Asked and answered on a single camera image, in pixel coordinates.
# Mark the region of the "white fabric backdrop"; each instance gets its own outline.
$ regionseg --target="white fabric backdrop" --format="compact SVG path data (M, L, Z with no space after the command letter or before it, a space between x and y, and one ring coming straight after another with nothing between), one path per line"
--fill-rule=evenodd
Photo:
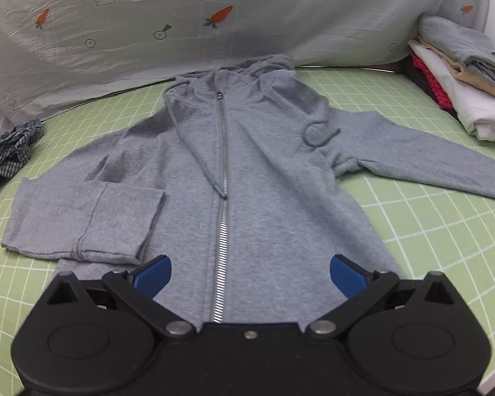
M0 129L246 57L394 62L418 16L483 30L489 0L0 0ZM232 6L227 16L206 19Z

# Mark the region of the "folded beige garment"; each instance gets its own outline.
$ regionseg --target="folded beige garment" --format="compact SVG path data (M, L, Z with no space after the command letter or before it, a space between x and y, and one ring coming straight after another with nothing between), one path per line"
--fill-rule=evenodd
M485 78L479 76L478 74L472 73L469 70L466 70L462 66L462 64L446 55L440 49L434 47L431 43L426 42L425 39L422 38L422 36L418 36L418 41L422 44L423 47L432 50L444 60L447 69L455 79L462 80L463 82L474 86L481 91L487 92L488 94L495 97L495 86L489 83Z

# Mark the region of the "zip-up hoodie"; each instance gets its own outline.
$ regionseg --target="zip-up hoodie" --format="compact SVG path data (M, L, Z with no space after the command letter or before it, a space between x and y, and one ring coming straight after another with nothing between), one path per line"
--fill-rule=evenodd
M495 198L494 160L374 111L332 109L286 56L186 74L164 98L24 179L3 245L82 279L166 254L173 275L156 300L186 320L305 326L345 301L334 254L401 274L343 173Z

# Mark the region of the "green checkered surface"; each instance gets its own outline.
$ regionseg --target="green checkered surface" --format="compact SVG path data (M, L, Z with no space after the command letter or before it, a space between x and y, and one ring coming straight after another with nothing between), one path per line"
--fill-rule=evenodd
M349 68L302 68L299 77L349 111L377 110L392 121L433 133L495 159L495 143L468 136L462 125L405 77ZM0 190L0 240L22 177L40 176L75 148L154 113L169 83L100 99L44 123L33 157ZM495 370L495 200L454 190L394 181L369 172L341 180L363 207L385 245L408 276L443 270L469 304L492 347L486 376ZM21 389L9 351L14 334L55 267L0 246L0 394Z

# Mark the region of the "folded white garment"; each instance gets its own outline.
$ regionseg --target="folded white garment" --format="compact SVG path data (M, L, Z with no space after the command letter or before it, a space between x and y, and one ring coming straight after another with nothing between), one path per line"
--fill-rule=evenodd
M468 134L479 140L495 141L495 97L455 79L442 58L432 50L413 40L409 46L447 92Z

